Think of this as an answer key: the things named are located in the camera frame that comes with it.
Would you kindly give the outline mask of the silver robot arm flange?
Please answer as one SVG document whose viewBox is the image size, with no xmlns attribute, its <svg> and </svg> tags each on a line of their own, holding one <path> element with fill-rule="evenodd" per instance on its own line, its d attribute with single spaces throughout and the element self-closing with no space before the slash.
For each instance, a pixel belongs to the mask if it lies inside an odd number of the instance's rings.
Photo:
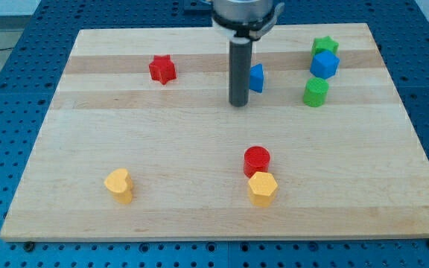
<svg viewBox="0 0 429 268">
<path fill-rule="evenodd" d="M 273 0 L 213 0 L 212 21 L 229 37 L 257 41 L 277 23 L 285 3 Z"/>
</svg>

